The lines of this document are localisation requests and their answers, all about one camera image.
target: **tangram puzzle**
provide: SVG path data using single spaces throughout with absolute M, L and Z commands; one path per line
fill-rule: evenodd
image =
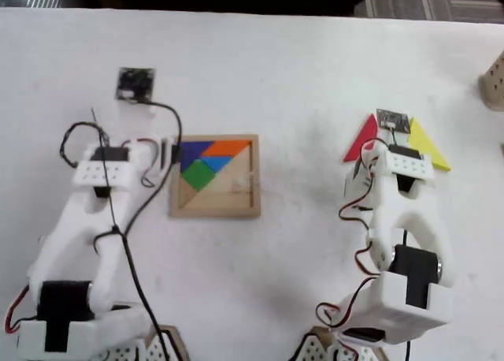
M 261 213 L 257 136 L 185 136 L 181 151 L 172 180 L 172 216 Z

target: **white table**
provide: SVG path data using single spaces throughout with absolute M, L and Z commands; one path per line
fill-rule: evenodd
M 186 134 L 261 139 L 259 219 L 171 219 L 164 190 L 132 231 L 154 311 L 180 329 L 193 360 L 287 359 L 317 302 L 357 287 L 352 254 L 364 233 L 336 217 L 351 167 L 341 160 L 377 107 L 418 118 L 454 168 L 437 177 L 459 262 L 455 319 L 414 341 L 411 359 L 501 359 L 504 114 L 480 101 L 476 78 L 502 44 L 494 24 L 0 10 L 0 307 L 25 284 L 37 239 L 68 198 L 63 132 L 93 106 L 119 134 L 117 70 L 145 66 Z M 93 139 L 76 136 L 72 156 Z M 73 268 L 85 274 L 92 257 Z M 126 266 L 118 278 L 120 298 L 138 300 Z M 33 310 L 27 302 L 17 314 Z M 0 339 L 2 359 L 17 359 L 15 337 Z M 404 347 L 390 352 L 404 357 Z

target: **gray carpet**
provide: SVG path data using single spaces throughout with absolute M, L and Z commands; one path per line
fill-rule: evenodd
M 497 0 L 365 0 L 355 16 L 504 24 L 504 9 Z

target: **white robotic arm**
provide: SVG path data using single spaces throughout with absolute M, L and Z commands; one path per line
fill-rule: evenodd
M 359 205 L 372 209 L 366 242 L 380 275 L 345 298 L 341 311 L 332 311 L 330 326 L 342 340 L 377 347 L 410 341 L 450 322 L 454 260 L 437 209 L 430 157 L 375 142 L 363 160 L 347 176 L 346 196 L 353 200 L 369 189 Z M 402 230 L 414 246 L 394 241 L 393 234 Z
M 94 245 L 98 234 L 112 229 L 109 195 L 119 229 L 131 221 L 145 194 L 140 177 L 152 156 L 149 146 L 137 142 L 104 150 L 95 144 L 86 150 L 72 180 L 74 192 L 30 269 L 37 320 L 20 325 L 21 358 L 89 359 L 149 332 L 142 306 L 114 306 L 115 276 L 124 257 L 120 235 L 96 241 L 100 260 L 93 281 L 74 281 L 66 268 L 83 247 Z

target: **circuit board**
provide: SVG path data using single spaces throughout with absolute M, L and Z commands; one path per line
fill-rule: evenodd
M 388 128 L 405 134 L 411 133 L 410 120 L 406 114 L 376 109 L 376 118 L 381 128 Z

